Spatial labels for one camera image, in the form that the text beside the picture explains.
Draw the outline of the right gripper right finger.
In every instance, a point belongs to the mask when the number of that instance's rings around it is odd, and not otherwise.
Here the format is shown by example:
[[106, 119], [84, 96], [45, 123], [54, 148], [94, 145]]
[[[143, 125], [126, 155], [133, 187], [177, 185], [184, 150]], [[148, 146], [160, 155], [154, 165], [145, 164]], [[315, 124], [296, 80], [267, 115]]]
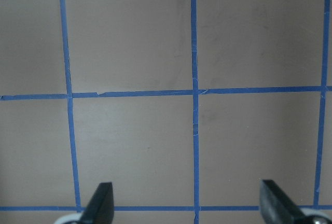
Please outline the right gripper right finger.
[[260, 182], [259, 209], [268, 224], [314, 223], [273, 180]]

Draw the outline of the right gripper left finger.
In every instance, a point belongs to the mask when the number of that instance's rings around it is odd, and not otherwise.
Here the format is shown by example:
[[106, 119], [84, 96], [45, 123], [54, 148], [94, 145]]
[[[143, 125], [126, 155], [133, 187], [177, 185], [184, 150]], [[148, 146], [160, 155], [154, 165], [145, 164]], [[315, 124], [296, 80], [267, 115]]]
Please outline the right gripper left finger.
[[100, 183], [81, 215], [79, 223], [111, 224], [114, 212], [113, 185], [111, 182]]

